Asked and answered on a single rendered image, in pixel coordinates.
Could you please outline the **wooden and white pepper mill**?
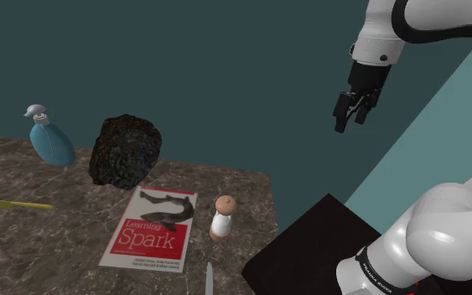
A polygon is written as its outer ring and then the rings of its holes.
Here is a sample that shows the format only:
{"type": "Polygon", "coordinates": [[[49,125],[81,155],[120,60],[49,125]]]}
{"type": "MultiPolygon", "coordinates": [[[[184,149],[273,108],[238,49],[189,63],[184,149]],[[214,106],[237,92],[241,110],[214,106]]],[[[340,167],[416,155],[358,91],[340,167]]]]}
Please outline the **wooden and white pepper mill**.
{"type": "Polygon", "coordinates": [[[210,237],[214,241],[225,240],[231,232],[231,217],[236,212],[237,203],[230,195],[222,195],[215,202],[215,215],[210,225],[210,237]]]}

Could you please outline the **red and white book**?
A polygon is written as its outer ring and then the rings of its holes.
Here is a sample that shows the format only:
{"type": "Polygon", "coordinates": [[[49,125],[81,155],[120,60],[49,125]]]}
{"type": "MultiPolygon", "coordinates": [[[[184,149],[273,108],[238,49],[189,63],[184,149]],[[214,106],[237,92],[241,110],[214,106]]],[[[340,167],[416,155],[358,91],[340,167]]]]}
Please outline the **red and white book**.
{"type": "Polygon", "coordinates": [[[99,265],[181,273],[196,200],[196,193],[136,187],[99,265]]]}

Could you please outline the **yellow handled knife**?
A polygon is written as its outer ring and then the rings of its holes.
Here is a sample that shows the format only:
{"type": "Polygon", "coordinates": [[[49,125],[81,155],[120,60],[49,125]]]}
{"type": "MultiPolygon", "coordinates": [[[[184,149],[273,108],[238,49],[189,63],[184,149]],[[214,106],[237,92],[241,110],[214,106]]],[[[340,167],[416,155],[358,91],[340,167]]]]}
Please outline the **yellow handled knife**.
{"type": "Polygon", "coordinates": [[[43,210],[54,210],[54,206],[50,204],[35,204],[35,203],[0,200],[0,208],[2,209],[12,209],[12,207],[14,206],[29,207],[29,208],[43,209],[43,210]]]}

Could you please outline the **dark lumpy rock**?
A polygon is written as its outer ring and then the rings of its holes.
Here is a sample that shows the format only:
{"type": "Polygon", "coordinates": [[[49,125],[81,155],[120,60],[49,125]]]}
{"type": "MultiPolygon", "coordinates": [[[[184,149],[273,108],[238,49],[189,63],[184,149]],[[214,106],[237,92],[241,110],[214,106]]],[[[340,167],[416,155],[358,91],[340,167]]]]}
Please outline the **dark lumpy rock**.
{"type": "Polygon", "coordinates": [[[94,184],[130,190],[158,161],[162,135],[148,120],[124,114],[104,120],[89,162],[94,184]]]}

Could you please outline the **silver knife blade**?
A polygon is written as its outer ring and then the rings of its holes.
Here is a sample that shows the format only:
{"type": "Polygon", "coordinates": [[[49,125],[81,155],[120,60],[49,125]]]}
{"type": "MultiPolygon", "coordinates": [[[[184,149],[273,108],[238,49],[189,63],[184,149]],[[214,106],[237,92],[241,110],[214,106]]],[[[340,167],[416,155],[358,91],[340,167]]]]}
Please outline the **silver knife blade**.
{"type": "Polygon", "coordinates": [[[213,267],[210,262],[207,263],[206,267],[206,279],[205,279],[205,295],[214,295],[214,278],[213,278],[213,267]]]}

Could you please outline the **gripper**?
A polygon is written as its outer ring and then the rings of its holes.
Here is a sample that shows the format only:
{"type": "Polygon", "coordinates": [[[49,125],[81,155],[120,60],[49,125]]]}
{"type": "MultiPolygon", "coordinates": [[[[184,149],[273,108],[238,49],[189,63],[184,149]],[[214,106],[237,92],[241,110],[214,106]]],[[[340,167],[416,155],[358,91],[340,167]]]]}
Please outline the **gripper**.
{"type": "Polygon", "coordinates": [[[348,78],[350,92],[340,93],[333,110],[336,132],[345,131],[348,120],[356,111],[355,122],[360,125],[365,122],[368,113],[377,105],[390,69],[390,65],[363,65],[357,61],[353,63],[348,78]]]}

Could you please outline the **blue soap dispenser bottle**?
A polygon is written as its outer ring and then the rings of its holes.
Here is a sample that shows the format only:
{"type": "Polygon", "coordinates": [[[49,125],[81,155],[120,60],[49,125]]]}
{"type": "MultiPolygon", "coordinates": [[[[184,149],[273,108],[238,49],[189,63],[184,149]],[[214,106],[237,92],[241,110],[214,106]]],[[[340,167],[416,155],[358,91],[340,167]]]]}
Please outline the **blue soap dispenser bottle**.
{"type": "Polygon", "coordinates": [[[34,150],[46,163],[54,166],[69,166],[75,162],[75,148],[70,139],[44,113],[39,104],[30,105],[23,114],[32,117],[34,126],[29,138],[34,150]]]}

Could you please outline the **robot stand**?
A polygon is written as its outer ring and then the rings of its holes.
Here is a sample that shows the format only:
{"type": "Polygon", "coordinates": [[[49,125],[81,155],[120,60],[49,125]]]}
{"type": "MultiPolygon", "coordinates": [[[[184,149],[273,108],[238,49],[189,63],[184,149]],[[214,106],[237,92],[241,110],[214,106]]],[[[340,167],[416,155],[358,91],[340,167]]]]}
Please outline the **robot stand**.
{"type": "Polygon", "coordinates": [[[325,195],[241,272],[256,295],[341,295],[335,268],[381,234],[325,195]]]}

